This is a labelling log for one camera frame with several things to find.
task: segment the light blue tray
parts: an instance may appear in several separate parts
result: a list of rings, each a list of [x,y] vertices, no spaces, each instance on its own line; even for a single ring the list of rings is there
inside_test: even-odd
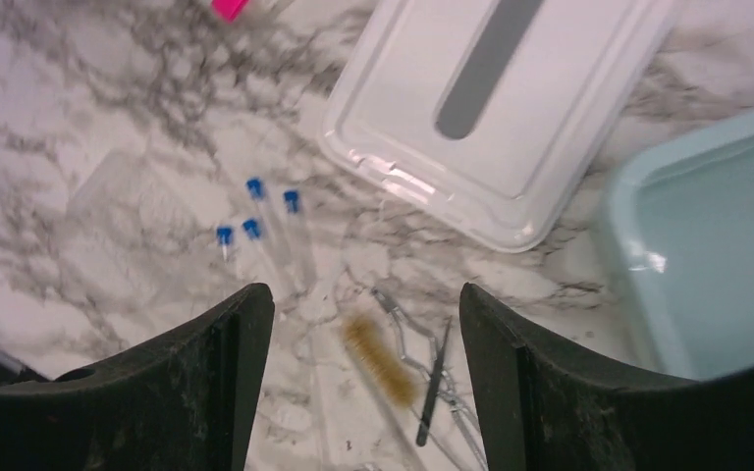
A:
[[[754,365],[754,112],[632,158],[595,235],[642,366],[709,379]]]

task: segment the white marble surface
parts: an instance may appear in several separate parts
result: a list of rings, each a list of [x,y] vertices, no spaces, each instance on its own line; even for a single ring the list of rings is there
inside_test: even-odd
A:
[[[280,303],[287,316],[274,327],[247,469],[404,469],[335,332],[356,309],[388,320],[374,284],[440,332],[472,281],[633,362],[588,222],[617,163],[754,107],[754,0],[687,2],[556,228],[517,255],[478,246],[319,155],[324,100],[373,4],[296,0],[272,23],[253,13],[226,26],[196,0],[0,0],[0,345],[56,376],[265,280],[246,250],[241,280],[205,270],[218,253],[202,246],[214,224],[248,214],[242,182],[260,175],[303,191],[322,280],[301,304]],[[112,173],[120,205],[107,217],[102,201],[73,211],[111,152],[144,159],[149,175],[131,185],[131,172]],[[189,285],[179,263],[212,278],[167,296],[166,286]],[[420,344],[411,349],[428,361]],[[458,330],[451,346],[449,370],[471,404]],[[479,469],[447,409],[436,438]],[[413,418],[398,417],[413,432]],[[421,459],[454,467],[434,446]]]

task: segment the test tube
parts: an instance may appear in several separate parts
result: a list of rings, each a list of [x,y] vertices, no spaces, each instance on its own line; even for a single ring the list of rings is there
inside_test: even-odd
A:
[[[221,254],[224,256],[224,261],[226,262],[230,258],[230,249],[233,245],[233,227],[218,226],[215,228],[215,240],[218,242],[218,246],[221,247]]]
[[[247,180],[246,187],[250,198],[255,203],[255,209],[258,214],[256,222],[261,227],[261,231],[266,234],[265,238],[272,245],[270,255],[279,264],[288,265],[291,263],[291,248],[288,246],[288,240],[286,239],[284,229],[282,229],[282,223],[279,221],[279,217],[276,216],[276,211],[273,209],[270,198],[267,197],[267,188],[264,187],[264,182],[258,178],[249,179]]]
[[[276,260],[273,258],[275,250],[270,237],[264,233],[264,229],[259,226],[258,221],[253,218],[247,219],[243,222],[242,228],[250,241],[250,246],[255,250],[262,263],[264,263],[268,273],[278,279],[279,286],[285,291],[285,296],[296,292],[296,287],[291,276],[285,271],[284,266],[276,263]]]
[[[285,191],[284,198],[287,209],[285,225],[288,237],[291,239],[291,246],[298,247],[294,250],[296,270],[301,278],[302,287],[305,291],[309,291],[316,283],[316,261],[313,258],[313,245],[310,243],[310,233],[304,219],[301,199],[295,189]]]

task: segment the plastic container lid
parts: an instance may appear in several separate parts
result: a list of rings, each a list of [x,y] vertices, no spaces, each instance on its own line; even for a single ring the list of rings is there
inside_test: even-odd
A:
[[[551,229],[674,0],[383,0],[338,81],[334,162],[505,252]]]

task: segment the metal tool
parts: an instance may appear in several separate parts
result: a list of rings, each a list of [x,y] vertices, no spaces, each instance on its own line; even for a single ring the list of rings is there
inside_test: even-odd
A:
[[[438,388],[441,386],[441,377],[444,371],[444,360],[447,356],[447,341],[450,339],[450,329],[453,326],[452,319],[447,321],[447,329],[444,331],[444,341],[441,342],[441,349],[438,356],[435,357],[435,363],[432,365],[432,377],[429,380],[429,389],[426,391],[426,399],[423,401],[423,411],[420,413],[420,427],[417,429],[417,439],[415,443],[418,446],[425,446],[429,438],[429,427],[432,425],[432,416],[435,414],[435,399],[438,397]]]
[[[403,327],[409,327],[419,335],[427,338],[429,340],[429,350],[433,357],[437,355],[438,338],[435,337],[435,334],[433,334],[432,331],[415,322],[411,318],[411,316],[409,316],[408,313],[405,312],[405,310],[403,310],[387,293],[385,293],[381,289],[372,288],[371,295],[374,296],[383,310],[386,311],[394,321],[392,323],[392,326],[394,327],[395,336],[397,337],[398,355],[400,356],[401,361],[411,368],[415,369],[420,374],[420,376],[428,381],[430,374],[426,366],[409,356],[405,351]],[[456,390],[456,382],[450,372],[444,371],[442,376],[445,388],[438,391],[438,397],[446,401],[447,404],[450,405],[450,414],[453,416],[453,421],[460,430],[461,436],[464,440],[466,440],[469,448],[472,450],[472,454],[478,461],[480,469],[482,471],[487,471],[489,467],[487,466],[487,459],[484,456],[484,452],[475,441],[475,438],[470,434],[469,428],[466,425],[466,422],[469,422],[472,428],[475,429],[475,432],[480,434],[481,427],[478,424],[478,418],[475,416],[475,414],[472,412],[472,409],[463,400],[463,398],[458,395],[458,392]],[[435,446],[438,447],[441,452],[444,453],[444,455],[447,456],[447,458],[449,458],[449,460],[456,466],[456,468],[466,469],[465,466],[459,465],[459,458],[457,458],[450,449],[443,446],[435,435],[432,436],[432,442],[435,444]]]

